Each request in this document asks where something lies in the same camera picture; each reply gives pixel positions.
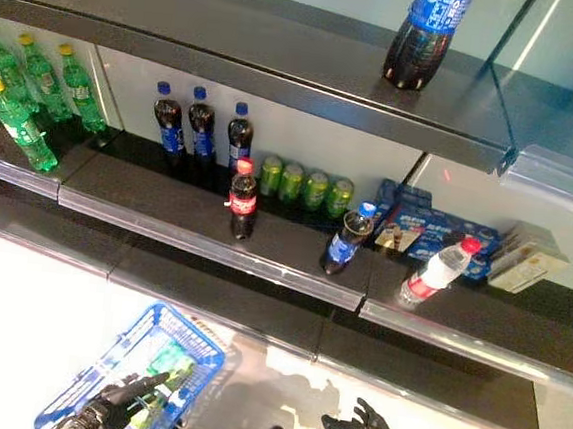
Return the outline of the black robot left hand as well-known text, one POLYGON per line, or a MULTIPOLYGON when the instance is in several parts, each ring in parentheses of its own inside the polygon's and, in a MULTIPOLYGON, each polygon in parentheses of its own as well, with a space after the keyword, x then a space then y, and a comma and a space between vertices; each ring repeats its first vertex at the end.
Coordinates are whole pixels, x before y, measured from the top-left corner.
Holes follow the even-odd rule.
POLYGON ((158 385, 164 384, 170 378, 168 372, 155 376, 135 377, 123 386, 106 385, 99 393, 87 402, 84 410, 92 410, 98 420, 106 422, 110 419, 123 418, 128 408, 138 397, 151 393, 158 385))

